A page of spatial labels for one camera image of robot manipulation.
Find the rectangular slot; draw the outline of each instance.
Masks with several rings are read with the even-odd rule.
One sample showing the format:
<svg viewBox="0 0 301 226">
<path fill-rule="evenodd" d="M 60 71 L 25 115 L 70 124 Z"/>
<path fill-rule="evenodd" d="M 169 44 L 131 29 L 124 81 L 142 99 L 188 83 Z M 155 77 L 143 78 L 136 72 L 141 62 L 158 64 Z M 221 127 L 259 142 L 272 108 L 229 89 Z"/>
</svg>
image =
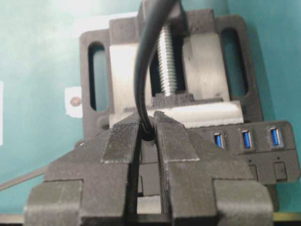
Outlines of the rectangular slot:
<svg viewBox="0 0 301 226">
<path fill-rule="evenodd" d="M 221 148 L 223 148 L 222 146 L 222 135 L 220 133 L 216 133 L 214 135 L 214 141 L 215 141 L 215 144 Z"/>
<path fill-rule="evenodd" d="M 244 144 L 245 148 L 251 148 L 251 138 L 250 138 L 250 132 L 248 130 L 243 131 L 243 138 L 244 138 Z"/>
<path fill-rule="evenodd" d="M 272 134 L 273 145 L 274 146 L 280 145 L 280 138 L 279 138 L 278 129 L 277 128 L 271 129 L 271 134 Z"/>
</svg>

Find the black wire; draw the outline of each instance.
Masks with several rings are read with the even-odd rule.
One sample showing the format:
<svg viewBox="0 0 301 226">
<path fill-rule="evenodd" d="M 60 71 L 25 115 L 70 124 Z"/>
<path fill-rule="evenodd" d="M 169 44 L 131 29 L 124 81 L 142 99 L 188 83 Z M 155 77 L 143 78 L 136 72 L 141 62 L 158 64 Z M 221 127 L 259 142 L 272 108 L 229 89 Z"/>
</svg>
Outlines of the black wire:
<svg viewBox="0 0 301 226">
<path fill-rule="evenodd" d="M 137 111 L 143 124 L 146 135 L 153 135 L 154 128 L 148 117 L 145 107 L 145 80 L 148 65 L 151 61 L 160 31 L 178 0 L 156 0 L 146 25 L 144 26 L 140 40 L 135 64 L 134 92 Z"/>
</svg>

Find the teal surface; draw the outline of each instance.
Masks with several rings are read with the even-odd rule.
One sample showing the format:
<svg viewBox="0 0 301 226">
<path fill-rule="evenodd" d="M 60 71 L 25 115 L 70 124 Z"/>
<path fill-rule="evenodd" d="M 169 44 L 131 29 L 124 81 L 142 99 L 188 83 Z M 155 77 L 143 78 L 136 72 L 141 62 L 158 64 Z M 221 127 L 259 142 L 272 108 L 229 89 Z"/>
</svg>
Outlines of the teal surface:
<svg viewBox="0 0 301 226">
<path fill-rule="evenodd" d="M 289 120 L 301 151 L 301 1 L 183 0 L 247 22 L 266 120 Z M 136 11 L 140 0 L 10 0 L 0 7 L 4 138 L 0 183 L 45 166 L 82 138 L 82 120 L 65 114 L 64 89 L 79 86 L 77 19 Z M 21 213 L 42 177 L 0 192 L 0 213 Z M 282 211 L 301 211 L 300 182 L 278 185 Z"/>
</svg>

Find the blue usb port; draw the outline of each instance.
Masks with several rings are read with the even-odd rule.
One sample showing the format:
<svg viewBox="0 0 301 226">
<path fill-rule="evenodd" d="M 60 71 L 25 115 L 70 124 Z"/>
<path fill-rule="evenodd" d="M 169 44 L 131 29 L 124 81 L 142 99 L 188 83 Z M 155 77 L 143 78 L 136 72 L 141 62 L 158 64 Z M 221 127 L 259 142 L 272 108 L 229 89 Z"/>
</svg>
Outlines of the blue usb port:
<svg viewBox="0 0 301 226">
<path fill-rule="evenodd" d="M 222 135 L 220 133 L 216 133 L 214 135 L 214 140 L 215 140 L 215 144 L 221 148 L 223 148 L 222 146 Z"/>
<path fill-rule="evenodd" d="M 251 139 L 250 139 L 250 132 L 248 130 L 243 131 L 243 138 L 244 138 L 244 144 L 245 148 L 251 148 Z"/>
<path fill-rule="evenodd" d="M 280 144 L 278 129 L 277 128 L 271 129 L 271 134 L 272 134 L 273 145 L 278 146 Z"/>
</svg>

